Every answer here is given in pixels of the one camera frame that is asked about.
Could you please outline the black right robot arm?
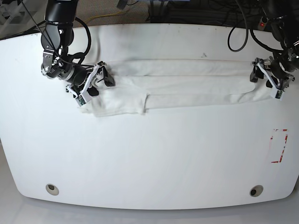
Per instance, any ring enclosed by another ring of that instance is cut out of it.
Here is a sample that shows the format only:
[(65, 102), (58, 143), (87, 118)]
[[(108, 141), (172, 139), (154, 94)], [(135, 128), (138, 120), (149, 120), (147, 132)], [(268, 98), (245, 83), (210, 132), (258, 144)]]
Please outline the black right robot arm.
[[(71, 90), (79, 94), (84, 87), (93, 97), (99, 94), (95, 84), (104, 82), (107, 87), (115, 86), (114, 78), (108, 73), (103, 62), (99, 62), (95, 77), (91, 84), (87, 83), (91, 77), (92, 65), (83, 65), (92, 44), (92, 37), (88, 26), (76, 16), (78, 1), (49, 0), (45, 12), (45, 29), (42, 32), (41, 44), (43, 51), (42, 72), (50, 78), (59, 78), (70, 84)], [(84, 52), (69, 54), (69, 46), (74, 40), (73, 23), (79, 22), (87, 34), (87, 47)]]

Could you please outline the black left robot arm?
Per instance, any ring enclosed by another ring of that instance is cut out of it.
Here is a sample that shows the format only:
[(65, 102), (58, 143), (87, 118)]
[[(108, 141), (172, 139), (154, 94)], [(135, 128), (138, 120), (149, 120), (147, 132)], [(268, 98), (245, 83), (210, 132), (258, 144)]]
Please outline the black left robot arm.
[(270, 22), (273, 37), (280, 43), (282, 49), (273, 49), (260, 42), (250, 28), (253, 40), (267, 51), (273, 54), (268, 59), (256, 59), (253, 62), (254, 69), (251, 73), (251, 82), (263, 79), (265, 73), (258, 67), (270, 72), (266, 86), (275, 85), (278, 91), (289, 87), (294, 80), (291, 74), (299, 68), (299, 21), (293, 12), (290, 0), (260, 0), (259, 4), (265, 17)]

